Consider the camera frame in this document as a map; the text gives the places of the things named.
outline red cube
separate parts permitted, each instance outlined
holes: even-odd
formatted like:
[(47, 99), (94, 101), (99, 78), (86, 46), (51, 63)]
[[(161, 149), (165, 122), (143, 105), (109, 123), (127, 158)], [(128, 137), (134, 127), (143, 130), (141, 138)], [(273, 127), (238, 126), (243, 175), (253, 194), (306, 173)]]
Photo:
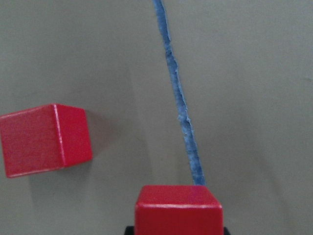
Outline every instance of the red cube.
[(84, 109), (48, 104), (0, 116), (6, 176), (61, 169), (92, 159)]
[(134, 235), (223, 235), (223, 210), (205, 186), (144, 186)]

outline red block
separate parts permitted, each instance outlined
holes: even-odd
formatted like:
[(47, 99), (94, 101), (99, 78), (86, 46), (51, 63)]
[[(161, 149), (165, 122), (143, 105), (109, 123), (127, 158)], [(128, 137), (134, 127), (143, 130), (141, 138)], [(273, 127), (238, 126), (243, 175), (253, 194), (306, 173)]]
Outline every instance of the red block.
[(61, 169), (92, 159), (84, 109), (48, 104), (0, 116), (6, 176)]
[(205, 186), (144, 186), (135, 235), (223, 235), (223, 210)]

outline cube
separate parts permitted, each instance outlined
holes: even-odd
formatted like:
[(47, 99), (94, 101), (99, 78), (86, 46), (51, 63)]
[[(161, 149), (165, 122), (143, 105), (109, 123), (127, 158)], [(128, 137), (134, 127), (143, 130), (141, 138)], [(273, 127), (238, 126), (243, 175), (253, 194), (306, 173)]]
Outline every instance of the cube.
[(0, 116), (8, 178), (61, 169), (92, 159), (84, 109), (48, 104)]
[(223, 210), (205, 186), (144, 186), (134, 235), (223, 235)]

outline blue tape strip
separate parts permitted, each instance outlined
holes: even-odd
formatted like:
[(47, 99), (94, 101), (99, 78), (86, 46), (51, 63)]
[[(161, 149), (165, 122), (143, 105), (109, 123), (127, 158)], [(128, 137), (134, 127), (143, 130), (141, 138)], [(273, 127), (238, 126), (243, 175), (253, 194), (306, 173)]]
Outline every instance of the blue tape strip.
[(176, 105), (179, 113), (178, 119), (180, 121), (181, 130), (184, 133), (185, 146), (189, 158), (192, 178), (195, 185), (205, 185), (204, 173), (198, 155), (197, 143), (194, 137), (194, 129), (188, 116), (187, 104), (180, 84), (178, 73), (179, 66), (173, 55), (171, 37), (168, 30), (164, 5), (162, 0), (153, 0), (153, 3), (156, 9), (158, 27), (164, 41), (167, 67), (170, 72)]

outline cube's top face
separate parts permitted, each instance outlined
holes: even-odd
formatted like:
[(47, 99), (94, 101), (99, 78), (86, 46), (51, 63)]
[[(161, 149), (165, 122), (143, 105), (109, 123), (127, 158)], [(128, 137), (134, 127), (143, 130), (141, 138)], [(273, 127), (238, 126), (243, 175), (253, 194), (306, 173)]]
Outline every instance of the cube's top face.
[(222, 208), (219, 201), (205, 186), (144, 186), (137, 207), (195, 207)]
[(62, 167), (53, 105), (1, 116), (0, 133), (8, 177)]

